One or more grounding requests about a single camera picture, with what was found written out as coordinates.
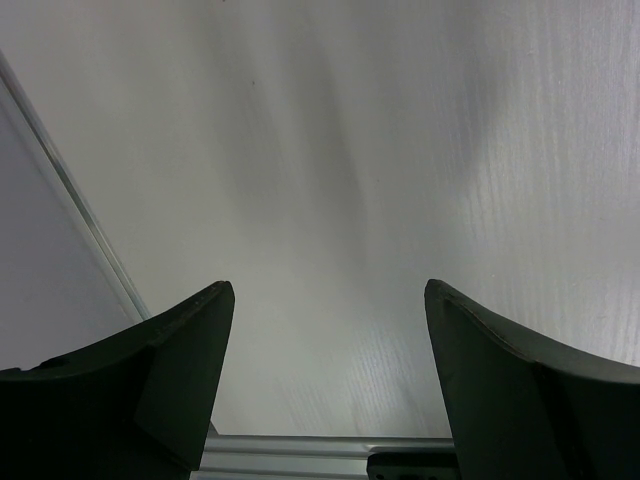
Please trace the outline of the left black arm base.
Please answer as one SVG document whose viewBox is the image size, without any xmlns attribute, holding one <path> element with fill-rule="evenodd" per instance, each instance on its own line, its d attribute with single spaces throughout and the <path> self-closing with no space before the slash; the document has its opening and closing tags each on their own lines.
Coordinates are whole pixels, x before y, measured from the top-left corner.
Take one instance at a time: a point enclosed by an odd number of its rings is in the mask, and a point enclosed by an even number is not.
<svg viewBox="0 0 640 480">
<path fill-rule="evenodd" d="M 367 459 L 370 480 L 460 480 L 454 453 L 378 452 Z"/>
</svg>

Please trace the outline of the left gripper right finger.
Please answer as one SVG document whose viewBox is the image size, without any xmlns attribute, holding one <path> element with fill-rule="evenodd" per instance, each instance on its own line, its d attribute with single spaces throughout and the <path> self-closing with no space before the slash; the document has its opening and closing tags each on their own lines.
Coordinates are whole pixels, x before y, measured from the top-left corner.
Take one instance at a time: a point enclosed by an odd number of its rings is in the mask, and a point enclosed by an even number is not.
<svg viewBox="0 0 640 480">
<path fill-rule="evenodd" d="M 636 479 L 639 370 L 498 315 L 449 284 L 424 291 L 464 479 Z"/>
</svg>

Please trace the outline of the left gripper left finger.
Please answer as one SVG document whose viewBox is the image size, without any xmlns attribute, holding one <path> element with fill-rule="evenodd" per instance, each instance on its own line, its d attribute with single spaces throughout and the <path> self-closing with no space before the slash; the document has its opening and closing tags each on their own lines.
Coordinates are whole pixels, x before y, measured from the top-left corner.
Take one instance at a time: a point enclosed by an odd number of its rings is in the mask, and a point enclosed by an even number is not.
<svg viewBox="0 0 640 480">
<path fill-rule="evenodd" d="M 5 479 L 187 479 L 202 462 L 235 295 L 216 282 L 79 350 L 1 374 Z"/>
</svg>

